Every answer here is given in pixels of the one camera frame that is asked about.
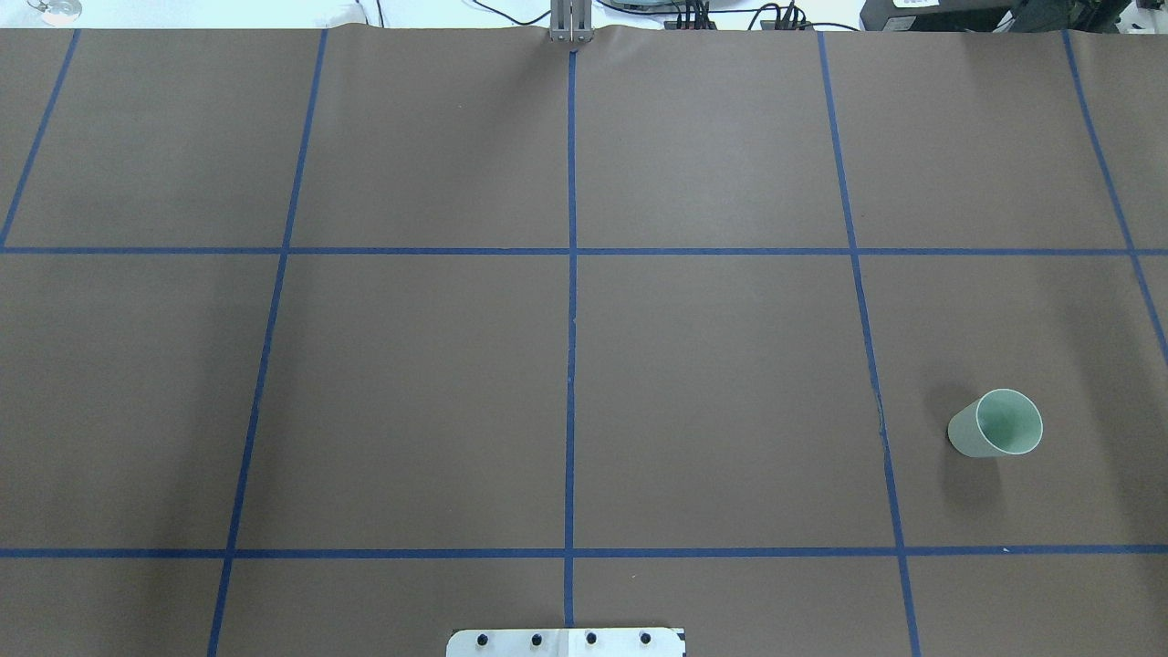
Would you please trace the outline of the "clear tape roll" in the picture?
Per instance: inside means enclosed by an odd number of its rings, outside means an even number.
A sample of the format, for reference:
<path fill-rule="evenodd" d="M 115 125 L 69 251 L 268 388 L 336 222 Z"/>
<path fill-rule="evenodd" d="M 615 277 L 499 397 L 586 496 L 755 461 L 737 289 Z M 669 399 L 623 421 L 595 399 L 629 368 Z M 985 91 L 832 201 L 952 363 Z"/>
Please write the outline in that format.
<path fill-rule="evenodd" d="M 29 0 L 29 7 L 39 12 L 43 25 L 71 26 L 82 16 L 83 4 L 77 0 Z"/>

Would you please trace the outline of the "aluminium frame post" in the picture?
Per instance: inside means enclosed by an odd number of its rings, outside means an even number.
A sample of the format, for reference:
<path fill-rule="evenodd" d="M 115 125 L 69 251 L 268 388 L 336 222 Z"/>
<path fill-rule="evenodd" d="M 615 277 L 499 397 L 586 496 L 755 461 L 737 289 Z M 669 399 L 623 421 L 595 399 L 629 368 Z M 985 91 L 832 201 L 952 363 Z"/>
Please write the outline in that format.
<path fill-rule="evenodd" d="M 552 0 L 549 5 L 549 39 L 554 43 L 588 43 L 595 37 L 592 1 Z"/>

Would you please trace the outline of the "green cup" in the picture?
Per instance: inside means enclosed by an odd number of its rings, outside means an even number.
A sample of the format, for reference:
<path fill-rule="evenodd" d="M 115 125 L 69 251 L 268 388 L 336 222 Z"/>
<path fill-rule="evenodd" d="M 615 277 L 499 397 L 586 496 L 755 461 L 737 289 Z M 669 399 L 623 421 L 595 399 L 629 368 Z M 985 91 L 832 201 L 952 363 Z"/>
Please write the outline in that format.
<path fill-rule="evenodd" d="M 1038 407 L 1018 390 L 989 390 L 957 412 L 946 436 L 957 452 L 971 458 L 1000 458 L 1034 452 L 1047 433 Z"/>

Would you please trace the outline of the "metal mounting plate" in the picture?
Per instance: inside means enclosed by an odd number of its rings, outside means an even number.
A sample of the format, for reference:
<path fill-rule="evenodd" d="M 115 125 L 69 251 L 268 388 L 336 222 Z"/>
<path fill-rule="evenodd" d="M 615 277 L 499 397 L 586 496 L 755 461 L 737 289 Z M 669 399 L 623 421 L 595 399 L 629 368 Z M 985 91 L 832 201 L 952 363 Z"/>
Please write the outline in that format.
<path fill-rule="evenodd" d="M 604 627 L 456 631 L 446 656 L 684 656 L 683 629 Z"/>

